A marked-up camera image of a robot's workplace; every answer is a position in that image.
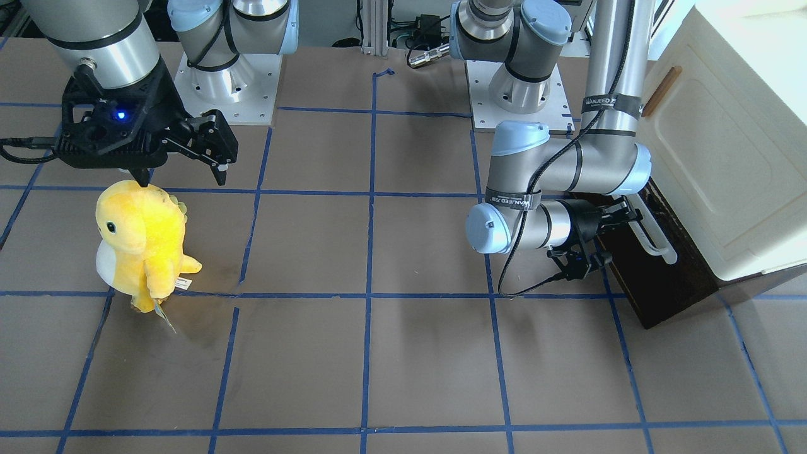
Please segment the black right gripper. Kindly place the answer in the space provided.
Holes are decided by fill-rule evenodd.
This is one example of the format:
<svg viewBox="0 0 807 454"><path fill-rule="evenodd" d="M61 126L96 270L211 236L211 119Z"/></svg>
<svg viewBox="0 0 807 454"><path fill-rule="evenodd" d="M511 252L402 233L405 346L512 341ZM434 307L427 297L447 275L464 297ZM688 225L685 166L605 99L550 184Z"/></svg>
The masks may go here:
<svg viewBox="0 0 807 454"><path fill-rule="evenodd" d="M79 169L119 168L142 187L149 169L169 152L202 161L219 186L238 159L239 143L224 113L210 110L190 118L164 59L134 84L106 89L89 64L78 64L62 96L61 131L55 157Z"/></svg>

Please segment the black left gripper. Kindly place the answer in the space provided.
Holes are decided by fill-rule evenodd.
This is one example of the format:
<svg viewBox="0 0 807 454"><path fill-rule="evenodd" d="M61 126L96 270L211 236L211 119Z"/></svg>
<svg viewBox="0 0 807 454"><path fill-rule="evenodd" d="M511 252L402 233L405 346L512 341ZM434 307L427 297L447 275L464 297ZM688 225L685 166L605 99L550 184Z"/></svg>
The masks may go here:
<svg viewBox="0 0 807 454"><path fill-rule="evenodd" d="M583 279L591 271L605 268L613 262L613 255L586 250L586 244L600 233L616 230L629 222L642 221L643 215L618 198L612 205L596 206L584 199L568 199L567 212L571 230L567 238L567 280Z"/></svg>

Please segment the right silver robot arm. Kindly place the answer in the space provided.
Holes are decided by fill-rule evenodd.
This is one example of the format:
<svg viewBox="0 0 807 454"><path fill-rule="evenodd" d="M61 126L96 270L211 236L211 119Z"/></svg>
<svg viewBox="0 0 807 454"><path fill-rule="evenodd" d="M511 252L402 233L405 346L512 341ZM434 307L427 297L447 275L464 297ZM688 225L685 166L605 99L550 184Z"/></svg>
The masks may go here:
<svg viewBox="0 0 807 454"><path fill-rule="evenodd" d="M170 153L204 163L220 186L236 163L231 123L273 112L258 55L293 54L297 1L170 1L185 54L173 78L138 1L24 1L35 25L72 70L53 139L8 140L49 148L78 169L117 168L142 187Z"/></svg>

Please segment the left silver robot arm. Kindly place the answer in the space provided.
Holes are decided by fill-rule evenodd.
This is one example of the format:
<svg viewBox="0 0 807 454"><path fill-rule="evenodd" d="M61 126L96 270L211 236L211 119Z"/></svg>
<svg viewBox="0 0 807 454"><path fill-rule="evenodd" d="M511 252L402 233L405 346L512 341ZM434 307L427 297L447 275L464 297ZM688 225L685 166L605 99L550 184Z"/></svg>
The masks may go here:
<svg viewBox="0 0 807 454"><path fill-rule="evenodd" d="M585 244L641 215L628 205L543 201L542 192L623 196L647 184L651 154L637 143L636 129L652 21L651 1L596 2L577 137L553 139L540 122L497 125L484 200L466 219L473 250L513 257L546 249L559 267L556 281L582 279L611 261ZM460 1L451 12L450 54L500 63L491 93L505 109L524 112L517 93L549 85L572 29L568 9L556 1Z"/></svg>

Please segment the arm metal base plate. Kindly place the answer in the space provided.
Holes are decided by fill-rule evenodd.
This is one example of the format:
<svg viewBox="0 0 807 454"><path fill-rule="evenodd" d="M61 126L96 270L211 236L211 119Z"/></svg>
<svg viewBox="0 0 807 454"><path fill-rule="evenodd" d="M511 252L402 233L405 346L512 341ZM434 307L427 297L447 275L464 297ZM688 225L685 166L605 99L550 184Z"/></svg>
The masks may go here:
<svg viewBox="0 0 807 454"><path fill-rule="evenodd" d="M193 116L219 110L230 125L271 126L282 55L242 54L230 68L205 72L187 66L182 55L174 84Z"/></svg>
<svg viewBox="0 0 807 454"><path fill-rule="evenodd" d="M539 83L514 78L503 63L493 61L466 61L466 69L475 131L492 132L508 120L540 122L555 134L574 130L557 66Z"/></svg>

